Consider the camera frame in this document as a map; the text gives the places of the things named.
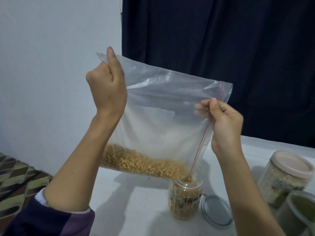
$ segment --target clear plastic zip bag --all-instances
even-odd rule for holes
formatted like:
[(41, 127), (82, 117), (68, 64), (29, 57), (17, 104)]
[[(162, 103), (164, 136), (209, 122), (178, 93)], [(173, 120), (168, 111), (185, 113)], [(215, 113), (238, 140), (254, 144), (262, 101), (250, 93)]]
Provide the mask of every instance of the clear plastic zip bag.
[[(97, 53), (107, 63), (105, 54)], [(151, 177), (184, 179), (199, 165), (212, 136), (212, 118), (195, 104), (227, 102), (232, 84), (117, 56), (125, 73), (125, 112), (105, 147), (101, 167)]]

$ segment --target person's left hand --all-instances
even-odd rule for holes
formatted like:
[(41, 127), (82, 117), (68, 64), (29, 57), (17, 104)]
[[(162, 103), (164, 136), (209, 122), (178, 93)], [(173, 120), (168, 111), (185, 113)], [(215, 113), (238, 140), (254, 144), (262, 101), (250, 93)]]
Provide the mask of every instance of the person's left hand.
[(112, 47), (107, 48), (108, 65), (102, 62), (86, 74), (97, 114), (119, 120), (127, 102), (124, 72)]

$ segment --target jar with pink lid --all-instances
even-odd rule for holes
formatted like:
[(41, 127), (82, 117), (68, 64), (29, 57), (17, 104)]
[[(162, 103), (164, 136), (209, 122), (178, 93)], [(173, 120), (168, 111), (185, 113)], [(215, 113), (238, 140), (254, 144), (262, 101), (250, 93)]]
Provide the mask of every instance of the jar with pink lid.
[(285, 151), (271, 156), (257, 186), (264, 200), (279, 208), (290, 192), (303, 190), (313, 178), (314, 166), (303, 157)]

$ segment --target purple sleeve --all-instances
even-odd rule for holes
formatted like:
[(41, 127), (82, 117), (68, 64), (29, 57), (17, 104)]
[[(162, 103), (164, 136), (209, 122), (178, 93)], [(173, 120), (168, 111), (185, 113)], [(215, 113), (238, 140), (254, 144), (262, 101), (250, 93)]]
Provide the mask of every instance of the purple sleeve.
[(88, 236), (94, 211), (71, 214), (54, 210), (32, 199), (6, 228), (2, 236)]

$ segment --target white sleeve cuff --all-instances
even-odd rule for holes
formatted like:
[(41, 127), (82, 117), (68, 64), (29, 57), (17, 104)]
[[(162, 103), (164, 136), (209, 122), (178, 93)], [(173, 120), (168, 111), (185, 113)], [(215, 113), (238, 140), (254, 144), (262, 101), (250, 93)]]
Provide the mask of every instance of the white sleeve cuff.
[[(41, 189), (40, 192), (38, 192), (36, 195), (35, 195), (35, 199), (41, 204), (41, 205), (44, 205), (44, 206), (47, 206), (49, 207), (49, 205), (47, 204), (47, 201), (44, 197), (44, 189)], [(65, 211), (66, 213), (71, 213), (71, 214), (86, 214), (86, 213), (89, 213), (91, 211), (91, 208), (89, 207), (87, 210), (85, 211), (81, 211), (81, 212), (68, 212), (68, 211)]]

